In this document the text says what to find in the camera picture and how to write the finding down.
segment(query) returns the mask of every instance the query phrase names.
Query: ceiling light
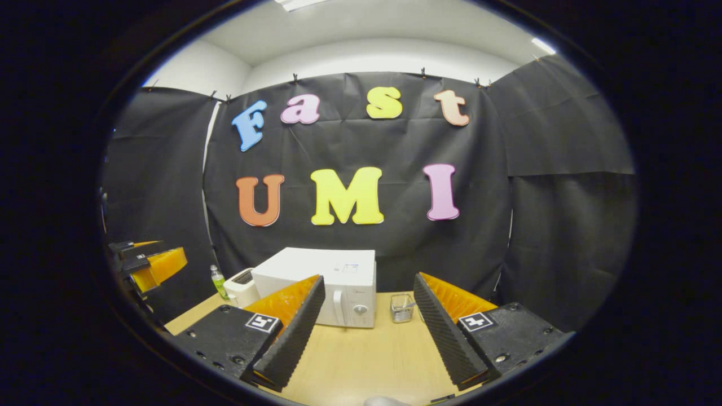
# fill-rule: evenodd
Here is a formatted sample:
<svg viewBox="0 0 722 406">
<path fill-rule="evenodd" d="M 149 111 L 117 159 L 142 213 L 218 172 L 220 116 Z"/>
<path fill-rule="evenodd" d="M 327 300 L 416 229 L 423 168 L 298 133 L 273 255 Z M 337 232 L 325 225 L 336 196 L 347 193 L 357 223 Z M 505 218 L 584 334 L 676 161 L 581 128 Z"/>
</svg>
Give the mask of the ceiling light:
<svg viewBox="0 0 722 406">
<path fill-rule="evenodd" d="M 287 12 L 300 9 L 301 7 L 310 6 L 311 4 L 321 3 L 328 0 L 276 0 L 276 3 L 281 4 Z"/>
<path fill-rule="evenodd" d="M 534 38 L 533 40 L 531 40 L 531 42 L 533 42 L 534 45 L 540 47 L 541 49 L 545 50 L 546 52 L 548 52 L 552 55 L 556 53 L 556 51 L 553 50 L 552 47 L 548 46 L 546 43 L 544 43 L 544 41 L 542 41 L 538 38 Z"/>
</svg>

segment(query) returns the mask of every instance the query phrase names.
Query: microwave knob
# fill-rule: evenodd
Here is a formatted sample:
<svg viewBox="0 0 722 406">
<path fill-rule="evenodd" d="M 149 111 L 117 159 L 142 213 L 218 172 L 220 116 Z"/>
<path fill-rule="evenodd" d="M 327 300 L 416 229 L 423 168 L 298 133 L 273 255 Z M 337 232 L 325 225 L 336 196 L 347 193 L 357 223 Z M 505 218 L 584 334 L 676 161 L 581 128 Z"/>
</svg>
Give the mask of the microwave knob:
<svg viewBox="0 0 722 406">
<path fill-rule="evenodd" d="M 354 306 L 354 311 L 358 314 L 364 314 L 368 310 L 368 307 L 364 305 L 356 305 Z"/>
</svg>

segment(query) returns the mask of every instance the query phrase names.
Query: white wall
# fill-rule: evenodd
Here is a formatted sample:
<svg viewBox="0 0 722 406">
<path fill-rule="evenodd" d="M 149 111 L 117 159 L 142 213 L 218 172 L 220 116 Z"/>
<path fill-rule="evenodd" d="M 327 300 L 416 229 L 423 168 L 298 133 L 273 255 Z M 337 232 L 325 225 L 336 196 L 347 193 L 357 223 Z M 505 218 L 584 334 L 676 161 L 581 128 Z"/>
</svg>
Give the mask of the white wall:
<svg viewBox="0 0 722 406">
<path fill-rule="evenodd" d="M 174 87 L 216 98 L 242 94 L 243 83 L 251 67 L 237 56 L 203 40 L 181 49 L 165 62 L 143 84 L 144 86 Z"/>
<path fill-rule="evenodd" d="M 253 67 L 241 94 L 299 78 L 342 72 L 409 72 L 483 85 L 519 65 L 474 49 L 404 38 L 351 40 L 306 48 Z"/>
</svg>

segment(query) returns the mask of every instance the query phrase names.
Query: wooden table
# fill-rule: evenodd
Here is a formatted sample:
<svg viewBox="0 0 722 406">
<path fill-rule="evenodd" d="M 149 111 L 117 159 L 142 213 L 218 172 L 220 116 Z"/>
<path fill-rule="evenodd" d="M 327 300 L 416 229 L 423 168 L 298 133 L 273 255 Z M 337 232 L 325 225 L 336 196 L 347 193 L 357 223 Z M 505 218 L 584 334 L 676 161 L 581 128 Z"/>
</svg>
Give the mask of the wooden table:
<svg viewBox="0 0 722 406">
<path fill-rule="evenodd" d="M 418 308 L 407 323 L 391 321 L 393 294 L 377 293 L 372 329 L 315 325 L 288 386 L 282 393 L 267 391 L 312 406 L 362 406 L 374 396 L 420 406 L 478 388 L 459 392 L 451 383 Z M 213 295 L 165 327 L 178 334 L 222 304 Z"/>
</svg>

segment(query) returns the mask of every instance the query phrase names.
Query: green liquid bottle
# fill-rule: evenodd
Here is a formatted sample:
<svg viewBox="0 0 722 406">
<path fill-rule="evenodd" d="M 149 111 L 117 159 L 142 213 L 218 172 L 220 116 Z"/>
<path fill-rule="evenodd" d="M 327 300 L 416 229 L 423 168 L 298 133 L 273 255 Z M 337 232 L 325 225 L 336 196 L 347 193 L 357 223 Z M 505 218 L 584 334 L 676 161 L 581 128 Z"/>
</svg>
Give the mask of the green liquid bottle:
<svg viewBox="0 0 722 406">
<path fill-rule="evenodd" d="M 221 295 L 223 300 L 229 301 L 230 299 L 228 298 L 228 294 L 225 292 L 225 288 L 223 287 L 225 278 L 215 265 L 211 265 L 211 279 L 213 280 L 213 285 L 216 285 L 218 294 Z"/>
</svg>

